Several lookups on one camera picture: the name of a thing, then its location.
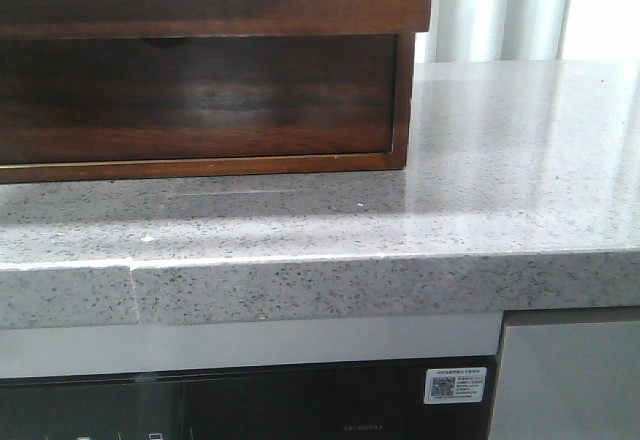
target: dark wooden cabinet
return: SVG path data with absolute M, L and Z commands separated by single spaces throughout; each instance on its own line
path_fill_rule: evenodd
M 0 181 L 402 168 L 430 0 L 0 0 Z

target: countertop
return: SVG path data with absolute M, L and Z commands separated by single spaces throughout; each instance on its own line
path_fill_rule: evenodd
M 640 65 L 418 65 L 404 171 L 0 186 L 0 328 L 640 305 Z

